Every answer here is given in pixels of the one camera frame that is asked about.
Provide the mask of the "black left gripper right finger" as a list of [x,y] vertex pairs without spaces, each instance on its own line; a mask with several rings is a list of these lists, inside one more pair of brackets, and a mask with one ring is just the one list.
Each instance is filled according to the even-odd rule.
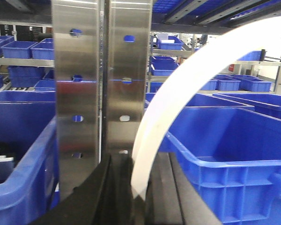
[[221,224],[187,180],[174,153],[158,153],[150,176],[146,225]]

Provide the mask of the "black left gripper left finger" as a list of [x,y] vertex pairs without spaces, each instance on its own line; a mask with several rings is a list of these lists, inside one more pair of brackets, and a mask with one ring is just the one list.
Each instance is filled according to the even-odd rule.
[[72,194],[32,224],[132,225],[132,166],[127,154],[106,155]]

